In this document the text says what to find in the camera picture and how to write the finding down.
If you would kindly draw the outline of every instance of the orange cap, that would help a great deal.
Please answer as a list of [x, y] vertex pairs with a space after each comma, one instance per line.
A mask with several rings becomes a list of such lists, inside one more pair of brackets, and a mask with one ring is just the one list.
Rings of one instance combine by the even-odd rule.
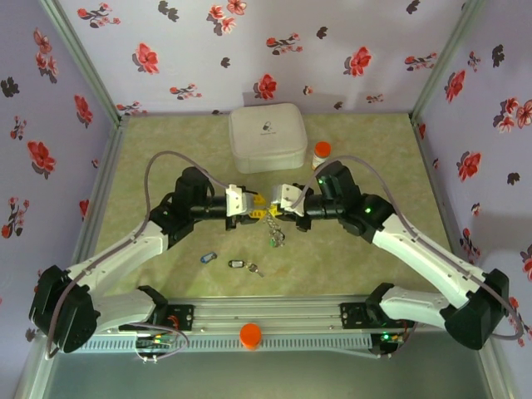
[[254, 351], [260, 344], [263, 334], [257, 324], [249, 323], [240, 330], [240, 341], [250, 351]]
[[331, 145], [326, 141], [320, 141], [314, 147], [314, 154], [320, 158], [326, 158], [331, 155]]

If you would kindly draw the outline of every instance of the wire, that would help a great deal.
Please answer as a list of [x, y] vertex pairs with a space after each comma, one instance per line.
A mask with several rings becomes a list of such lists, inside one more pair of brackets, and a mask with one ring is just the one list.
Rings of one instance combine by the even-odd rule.
[[133, 241], [138, 239], [140, 237], [140, 235], [144, 232], [144, 230], [146, 228], [146, 225], [150, 221], [150, 211], [151, 211], [150, 190], [149, 190], [149, 187], [148, 187], [148, 177], [150, 175], [151, 166], [154, 164], [155, 160], [157, 160], [157, 158], [159, 158], [162, 155], [175, 155], [175, 156], [181, 158], [182, 160], [186, 160], [187, 162], [189, 162], [190, 164], [195, 166], [201, 173], [203, 173], [209, 180], [211, 180], [216, 185], [219, 185], [220, 187], [222, 187], [224, 189], [228, 189], [229, 188], [228, 185], [225, 185], [221, 181], [215, 179], [212, 175], [209, 174], [209, 172], [207, 172], [207, 170], [202, 168], [198, 163], [196, 163], [195, 161], [193, 161], [191, 158], [189, 158], [186, 155], [183, 155], [183, 154], [181, 154], [179, 152], [170, 151], [170, 150], [161, 151], [161, 152], [158, 152], [157, 154], [153, 155], [151, 157], [150, 161], [148, 162], [148, 165], [146, 166], [146, 169], [145, 169], [145, 172], [144, 172], [144, 197], [145, 197], [145, 204], [146, 204], [146, 212], [145, 212], [145, 216], [144, 216], [144, 220], [142, 221], [142, 224], [140, 225], [138, 231], [133, 235], [132, 238], [130, 238], [129, 240], [127, 240], [124, 243], [120, 244], [119, 246], [117, 246], [116, 248], [112, 249], [111, 251], [104, 253], [100, 258], [95, 259], [93, 262], [91, 262], [81, 273], [79, 273], [66, 286], [65, 290], [62, 292], [61, 296], [57, 300], [56, 307], [54, 307], [54, 309], [53, 309], [52, 319], [50, 320], [50, 327], [48, 328], [48, 339], [47, 339], [46, 351], [45, 351], [45, 355], [44, 355], [47, 360], [52, 359], [57, 354], [57, 352], [59, 351], [59, 347], [56, 347], [53, 350], [53, 352], [51, 352], [52, 344], [53, 344], [53, 337], [54, 337], [54, 334], [56, 332], [57, 320], [59, 318], [59, 312], [61, 311], [61, 308], [62, 308], [65, 300], [67, 299], [67, 296], [68, 296], [69, 292], [71, 292], [72, 289], [74, 287], [76, 287], [76, 284], [79, 283], [79, 281], [84, 276], [86, 276], [88, 273], [90, 273], [91, 270], [93, 270], [95, 267], [97, 267], [103, 261], [105, 261], [106, 259], [110, 258], [112, 255], [118, 253], [123, 248], [125, 248], [127, 245], [131, 244]]
[[[299, 198], [297, 198], [294, 201], [294, 203], [292, 204], [292, 208], [295, 208], [301, 201], [303, 201], [303, 199], [305, 198], [305, 194], [307, 193], [310, 185], [312, 184], [312, 182], [314, 181], [316, 176], [324, 168], [326, 168], [328, 165], [332, 164], [333, 162], [335, 162], [337, 160], [354, 160], [355, 162], [365, 166], [370, 172], [372, 172], [373, 175], [375, 177], [377, 177], [377, 179], [381, 183], [381, 187], [384, 189], [384, 192], [386, 193], [388, 199], [390, 200], [390, 203], [392, 204], [393, 209], [395, 210], [395, 212], [397, 214], [397, 217], [401, 221], [401, 223], [402, 223], [403, 227], [405, 228], [405, 230], [407, 230], [408, 233], [412, 236], [412, 238], [417, 240], [417, 242], [421, 243], [421, 245], [423, 247], [425, 247], [426, 249], [431, 251], [434, 255], [436, 255], [440, 259], [446, 261], [450, 266], [452, 266], [454, 269], [456, 269], [456, 271], [458, 273], [462, 274], [462, 276], [464, 276], [465, 279], [471, 280], [473, 283], [477, 284], [479, 287], [481, 287], [485, 291], [487, 291], [493, 298], [495, 298], [497, 300], [498, 303], [500, 303], [508, 311], [508, 313], [510, 314], [510, 316], [512, 318], [514, 318], [516, 321], [520, 320], [518, 315], [517, 315], [517, 312], [510, 306], [508, 301], [504, 300], [492, 287], [490, 287], [489, 285], [487, 285], [483, 281], [480, 281], [476, 276], [470, 275], [469, 272], [467, 272], [464, 268], [462, 268], [457, 262], [455, 262], [454, 260], [449, 258], [446, 254], [442, 253], [439, 249], [434, 248], [432, 245], [427, 243], [422, 237], [419, 237], [419, 235], [414, 231], [414, 229], [406, 221], [406, 218], [405, 218], [404, 214], [399, 209], [399, 205], [397, 204], [397, 202], [393, 198], [392, 192], [388, 188], [388, 186], [387, 186], [386, 182], [384, 181], [384, 179], [378, 174], [378, 172], [371, 165], [369, 165], [365, 160], [363, 160], [361, 158], [358, 158], [357, 156], [354, 156], [354, 155], [340, 155], [340, 156], [337, 156], [335, 158], [331, 158], [331, 159], [326, 160], [325, 162], [323, 162], [318, 168], [316, 168], [316, 170], [314, 171], [314, 173], [312, 174], [312, 176], [308, 180], [307, 184], [303, 187], [301, 195], [299, 196]], [[411, 330], [409, 335], [412, 335], [413, 332], [414, 332], [414, 329]], [[506, 341], [514, 341], [516, 339], [521, 338], [524, 333], [525, 333], [525, 329], [523, 328], [523, 323], [520, 322], [520, 323], [517, 323], [517, 332], [514, 335], [500, 335], [500, 334], [492, 333], [491, 336], [495, 337], [495, 338], [502, 339], [502, 340], [506, 340]]]
[[185, 343], [181, 345], [180, 347], [178, 347], [177, 349], [173, 350], [172, 352], [168, 352], [168, 353], [165, 353], [164, 355], [159, 355], [159, 356], [153, 355], [151, 359], [149, 359], [148, 357], [142, 357], [139, 354], [139, 352], [135, 349], [136, 355], [145, 362], [157, 362], [158, 360], [164, 359], [166, 357], [174, 356], [176, 353], [182, 352], [186, 347], [190, 345], [190, 340], [185, 335], [185, 333], [176, 328], [161, 326], [158, 324], [149, 324], [149, 323], [129, 323], [129, 325], [135, 326], [135, 327], [155, 328], [157, 330], [168, 331], [170, 333], [178, 333], [181, 337], [185, 339]]
[[416, 331], [417, 325], [418, 325], [417, 323], [414, 323], [414, 325], [412, 326], [412, 329], [410, 330], [408, 335], [403, 338], [402, 345], [399, 345], [399, 347], [395, 350], [395, 352], [390, 353], [390, 357], [397, 356], [397, 354], [405, 347], [406, 343], [410, 342], [412, 335]]
[[328, 347], [328, 348], [323, 349], [323, 351], [343, 353], [345, 355], [350, 355], [350, 356], [367, 357], [367, 358], [375, 359], [375, 360], [388, 358], [388, 355], [376, 355], [371, 352], [359, 352], [359, 351], [353, 351], [351, 349], [341, 349], [340, 347]]

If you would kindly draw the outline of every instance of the metal chain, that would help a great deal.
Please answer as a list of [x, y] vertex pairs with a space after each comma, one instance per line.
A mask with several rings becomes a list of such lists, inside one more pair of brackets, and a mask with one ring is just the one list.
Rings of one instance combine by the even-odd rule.
[[270, 245], [274, 248], [282, 247], [284, 245], [284, 233], [281, 231], [279, 225], [275, 222], [275, 218], [269, 209], [266, 209], [266, 217], [264, 219], [269, 227]]

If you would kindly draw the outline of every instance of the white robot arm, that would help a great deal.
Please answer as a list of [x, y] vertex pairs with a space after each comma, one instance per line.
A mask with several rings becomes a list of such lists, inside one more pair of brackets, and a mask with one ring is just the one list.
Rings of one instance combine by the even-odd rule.
[[[254, 223], [254, 193], [229, 185], [225, 195], [215, 196], [209, 180], [196, 168], [187, 168], [175, 184], [175, 191], [150, 212], [147, 223], [86, 261], [60, 270], [52, 266], [42, 273], [30, 310], [30, 319], [48, 335], [52, 315], [61, 295], [66, 294], [55, 328], [53, 342], [63, 352], [81, 347], [94, 333], [129, 323], [165, 323], [166, 299], [152, 287], [142, 286], [131, 293], [104, 296], [123, 276], [146, 260], [162, 254], [193, 231], [201, 220], [222, 219], [225, 228], [237, 223]], [[99, 262], [97, 267], [90, 266]]]
[[383, 283], [366, 301], [371, 317], [383, 322], [405, 319], [430, 324], [445, 329], [466, 347], [481, 349], [507, 311], [479, 282], [507, 302], [508, 278], [498, 269], [485, 273], [464, 262], [401, 220], [382, 197], [362, 194], [340, 162], [325, 167], [317, 180], [321, 194], [308, 190], [295, 206], [301, 185], [274, 189], [273, 202], [282, 213], [280, 219], [294, 221], [302, 231], [311, 228], [312, 220], [337, 219], [348, 233], [397, 256], [440, 292], [420, 293]]

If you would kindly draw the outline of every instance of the white plastic box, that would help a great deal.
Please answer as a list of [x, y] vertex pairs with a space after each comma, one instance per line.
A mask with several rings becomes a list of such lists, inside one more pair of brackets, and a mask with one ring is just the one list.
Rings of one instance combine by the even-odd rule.
[[307, 132], [294, 104], [248, 106], [231, 112], [229, 141], [240, 173], [303, 166]]

